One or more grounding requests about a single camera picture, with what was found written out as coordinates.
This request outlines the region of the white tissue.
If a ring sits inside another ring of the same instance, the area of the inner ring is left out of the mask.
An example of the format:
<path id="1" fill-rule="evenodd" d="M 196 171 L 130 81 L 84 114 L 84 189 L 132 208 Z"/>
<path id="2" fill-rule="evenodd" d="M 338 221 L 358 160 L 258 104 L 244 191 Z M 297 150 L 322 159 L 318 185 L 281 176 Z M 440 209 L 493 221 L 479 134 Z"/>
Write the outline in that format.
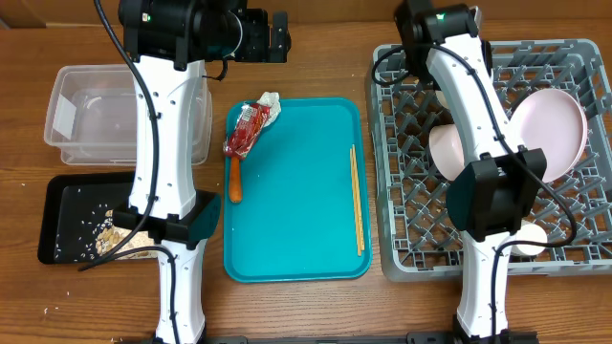
<path id="1" fill-rule="evenodd" d="M 280 95 L 277 92 L 265 92 L 260 99 L 257 100 L 259 105 L 269 109 L 269 116 L 264 122 L 264 126 L 271 125 L 281 112 Z"/>

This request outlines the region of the red snack wrapper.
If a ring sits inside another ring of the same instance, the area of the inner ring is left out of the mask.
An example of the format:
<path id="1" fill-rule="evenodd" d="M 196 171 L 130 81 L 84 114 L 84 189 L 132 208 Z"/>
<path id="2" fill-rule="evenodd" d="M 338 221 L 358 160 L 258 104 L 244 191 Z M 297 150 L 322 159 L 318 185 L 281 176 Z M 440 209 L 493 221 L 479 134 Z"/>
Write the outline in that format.
<path id="1" fill-rule="evenodd" d="M 233 132 L 224 143 L 225 155 L 239 160 L 246 158 L 270 118 L 271 110 L 268 106 L 245 103 Z"/>

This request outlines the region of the orange carrot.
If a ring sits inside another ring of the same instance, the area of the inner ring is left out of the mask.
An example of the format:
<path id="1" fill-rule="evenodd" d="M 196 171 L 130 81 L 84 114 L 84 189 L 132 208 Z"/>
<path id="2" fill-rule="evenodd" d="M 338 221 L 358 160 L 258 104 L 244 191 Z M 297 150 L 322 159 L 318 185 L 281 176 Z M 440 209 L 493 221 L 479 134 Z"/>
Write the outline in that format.
<path id="1" fill-rule="evenodd" d="M 240 159 L 232 157 L 230 159 L 229 168 L 229 183 L 228 183 L 229 199 L 239 204 L 243 199 L 242 183 L 241 183 L 241 170 L 240 170 Z"/>

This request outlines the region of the white bowl with food scraps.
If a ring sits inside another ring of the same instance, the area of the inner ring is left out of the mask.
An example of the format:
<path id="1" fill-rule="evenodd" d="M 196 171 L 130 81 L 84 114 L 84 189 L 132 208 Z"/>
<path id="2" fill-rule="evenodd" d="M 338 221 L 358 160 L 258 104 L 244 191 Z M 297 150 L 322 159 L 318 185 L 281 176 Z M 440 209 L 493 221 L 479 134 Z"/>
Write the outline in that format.
<path id="1" fill-rule="evenodd" d="M 446 109 L 449 108 L 448 102 L 446 100 L 446 97 L 445 97 L 445 95 L 444 95 L 444 93 L 442 91 L 436 91 L 435 92 L 435 96 L 437 97 L 437 99 L 438 99 L 438 101 L 439 101 L 439 103 L 440 103 L 440 105 L 442 107 L 444 107 Z"/>

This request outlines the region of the pink bowl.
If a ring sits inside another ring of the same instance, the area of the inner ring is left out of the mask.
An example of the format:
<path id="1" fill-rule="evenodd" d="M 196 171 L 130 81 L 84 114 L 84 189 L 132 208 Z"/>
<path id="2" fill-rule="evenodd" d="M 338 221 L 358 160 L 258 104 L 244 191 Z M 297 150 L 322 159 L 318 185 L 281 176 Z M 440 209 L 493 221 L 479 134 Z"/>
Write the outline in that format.
<path id="1" fill-rule="evenodd" d="M 464 169 L 463 148 L 456 126 L 433 127 L 429 132 L 428 147 L 437 170 L 448 181 L 454 181 Z"/>

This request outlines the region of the wooden chopstick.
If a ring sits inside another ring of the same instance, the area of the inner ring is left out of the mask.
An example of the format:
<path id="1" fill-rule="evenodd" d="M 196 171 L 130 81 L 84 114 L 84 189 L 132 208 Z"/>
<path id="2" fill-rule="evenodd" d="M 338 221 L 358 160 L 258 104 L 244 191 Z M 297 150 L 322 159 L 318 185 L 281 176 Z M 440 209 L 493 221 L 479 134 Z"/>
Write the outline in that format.
<path id="1" fill-rule="evenodd" d="M 355 203 L 355 221 L 356 221 L 356 231 L 357 231 L 357 241 L 358 241 L 358 255 L 361 254 L 365 250 L 364 244 L 364 235 L 363 235 L 363 220 L 362 220 L 362 211 L 361 211 L 361 191 L 360 191 L 360 181 L 359 181 L 359 170 L 357 165 L 357 154 L 356 154 L 356 146 L 355 144 L 351 147 L 351 163 L 352 163 L 352 180 L 353 180 L 353 194 L 354 194 L 354 203 Z"/>
<path id="2" fill-rule="evenodd" d="M 361 257 L 361 211 L 360 211 L 360 196 L 359 196 L 359 176 L 356 162 L 355 145 L 353 144 L 350 149 L 350 163 L 351 163 L 351 179 L 352 179 L 352 193 L 354 203 L 354 219 L 355 219 L 355 231 L 357 241 L 357 253 Z"/>

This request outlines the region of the large pink plate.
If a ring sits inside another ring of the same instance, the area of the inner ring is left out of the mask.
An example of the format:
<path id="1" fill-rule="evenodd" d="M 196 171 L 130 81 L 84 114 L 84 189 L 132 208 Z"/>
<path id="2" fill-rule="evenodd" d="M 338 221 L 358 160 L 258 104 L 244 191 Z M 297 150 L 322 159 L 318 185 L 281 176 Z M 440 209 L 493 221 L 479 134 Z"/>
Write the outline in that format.
<path id="1" fill-rule="evenodd" d="M 528 149 L 543 150 L 545 183 L 570 171 L 586 145 L 586 115 L 572 96 L 559 89 L 542 89 L 527 96 L 516 107 L 510 125 Z"/>

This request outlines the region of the cream plastic cup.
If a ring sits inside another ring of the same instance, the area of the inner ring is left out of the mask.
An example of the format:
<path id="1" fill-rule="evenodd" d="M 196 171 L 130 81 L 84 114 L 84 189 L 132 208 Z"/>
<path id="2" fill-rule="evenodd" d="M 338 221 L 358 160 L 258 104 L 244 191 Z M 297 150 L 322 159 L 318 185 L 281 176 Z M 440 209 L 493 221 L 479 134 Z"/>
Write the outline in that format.
<path id="1" fill-rule="evenodd" d="M 532 222 L 522 220 L 521 227 L 514 236 L 515 241 L 528 241 L 540 244 L 548 242 L 545 230 Z M 511 255 L 517 257 L 534 257 L 544 251 L 544 247 L 534 245 L 513 245 Z"/>

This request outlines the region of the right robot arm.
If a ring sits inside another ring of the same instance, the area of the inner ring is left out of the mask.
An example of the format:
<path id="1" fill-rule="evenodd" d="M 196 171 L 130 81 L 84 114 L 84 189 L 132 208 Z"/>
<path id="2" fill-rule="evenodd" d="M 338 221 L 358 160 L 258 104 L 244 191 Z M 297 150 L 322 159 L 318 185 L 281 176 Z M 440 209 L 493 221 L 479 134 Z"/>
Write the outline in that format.
<path id="1" fill-rule="evenodd" d="M 453 319 L 459 343 L 536 343 L 534 332 L 512 332 L 505 314 L 508 263 L 522 219 L 546 169 L 509 128 L 492 83 L 492 53 L 465 4 L 436 8 L 403 1 L 394 21 L 411 75 L 443 93 L 463 151 L 446 207 L 463 239 L 463 290 Z"/>

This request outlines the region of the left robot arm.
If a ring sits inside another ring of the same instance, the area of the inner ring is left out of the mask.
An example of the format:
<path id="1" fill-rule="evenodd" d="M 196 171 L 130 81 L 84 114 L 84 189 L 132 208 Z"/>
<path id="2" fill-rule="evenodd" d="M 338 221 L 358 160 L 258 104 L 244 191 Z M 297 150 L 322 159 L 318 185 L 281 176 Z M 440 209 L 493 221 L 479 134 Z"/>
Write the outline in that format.
<path id="1" fill-rule="evenodd" d="M 250 9 L 244 1 L 122 1 L 119 49 L 134 76 L 137 162 L 115 226 L 152 238 L 158 255 L 157 343 L 202 343 L 206 337 L 204 250 L 217 227 L 221 197 L 198 190 L 192 141 L 205 65 L 230 60 L 284 63 L 291 49 L 288 14 Z"/>

